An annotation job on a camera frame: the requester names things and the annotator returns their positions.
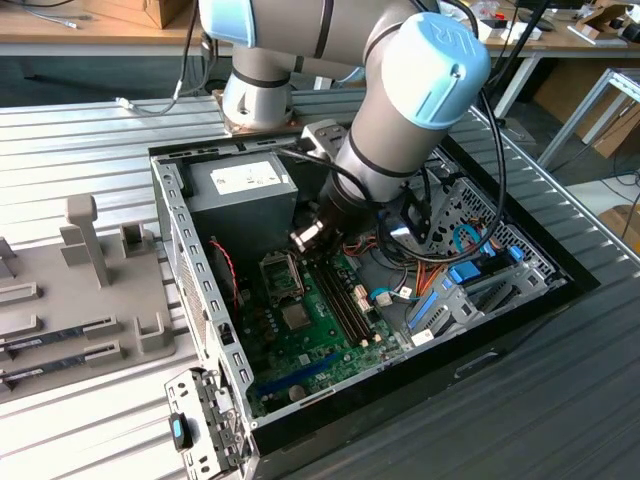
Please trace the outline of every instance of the green circuit board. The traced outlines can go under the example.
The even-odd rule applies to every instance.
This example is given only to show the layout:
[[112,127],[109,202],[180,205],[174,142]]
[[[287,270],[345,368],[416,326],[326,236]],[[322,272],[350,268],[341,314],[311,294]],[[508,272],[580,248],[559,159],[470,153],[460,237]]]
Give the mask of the green circuit board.
[[[362,315],[370,328],[371,339],[357,344],[350,342],[332,303],[314,278],[315,270],[305,263],[296,264],[304,294],[283,300],[277,306],[269,303],[260,272],[250,272],[245,278],[246,298],[238,330],[255,376],[247,392],[255,416],[263,416],[292,402],[289,396],[292,377],[295,385],[301,386],[309,396],[402,352],[393,332],[375,311]],[[359,283],[342,255],[333,258],[329,267],[339,273],[345,290]],[[275,276],[281,278],[278,283],[287,282],[286,275],[276,272]],[[296,318],[304,319],[304,324],[296,324],[293,330],[291,318],[283,313],[290,307],[298,314]]]

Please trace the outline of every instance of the power supply label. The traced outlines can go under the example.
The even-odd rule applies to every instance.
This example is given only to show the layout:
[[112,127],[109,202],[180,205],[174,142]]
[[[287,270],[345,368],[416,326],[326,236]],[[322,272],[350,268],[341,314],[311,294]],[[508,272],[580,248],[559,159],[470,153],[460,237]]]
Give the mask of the power supply label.
[[213,170],[211,179],[220,195],[282,183],[268,161]]

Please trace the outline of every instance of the robotic arm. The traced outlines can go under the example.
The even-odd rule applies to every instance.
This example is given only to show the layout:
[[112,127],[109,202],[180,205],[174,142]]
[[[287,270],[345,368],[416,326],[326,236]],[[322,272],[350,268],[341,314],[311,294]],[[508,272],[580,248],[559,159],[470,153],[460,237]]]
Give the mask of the robotic arm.
[[376,205],[400,195],[489,76],[471,31],[409,0],[200,0],[200,12],[210,36],[234,43],[224,114],[252,129],[290,119],[291,72],[365,68],[367,93],[335,158],[359,182],[329,175],[316,220],[292,235],[300,251],[370,228]]

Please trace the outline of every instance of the motherboard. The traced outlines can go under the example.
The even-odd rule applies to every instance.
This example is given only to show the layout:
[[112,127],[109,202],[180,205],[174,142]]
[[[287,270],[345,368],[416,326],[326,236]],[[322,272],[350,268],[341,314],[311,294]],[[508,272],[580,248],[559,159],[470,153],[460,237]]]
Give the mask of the motherboard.
[[402,352],[343,255],[298,260],[276,252],[239,279],[237,331],[255,382],[255,416],[320,392]]

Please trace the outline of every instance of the slotted metal table surface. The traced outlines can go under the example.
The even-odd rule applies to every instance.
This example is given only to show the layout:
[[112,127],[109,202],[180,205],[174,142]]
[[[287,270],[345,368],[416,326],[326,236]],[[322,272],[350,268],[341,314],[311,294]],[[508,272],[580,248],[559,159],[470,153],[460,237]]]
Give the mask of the slotted metal table surface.
[[[309,120],[349,120],[362,95],[294,99]],[[0,110],[0,235],[18,248],[57,242],[64,197],[81,192],[96,198],[100,233],[133,220],[157,232],[147,148],[223,134],[207,98],[144,119],[113,103]],[[491,134],[476,113],[452,136],[496,174]],[[506,147],[510,193],[602,287],[506,359],[291,478],[636,477],[640,262],[532,159]],[[176,354],[0,405],[0,478],[186,478],[163,384],[197,362],[161,266]]]

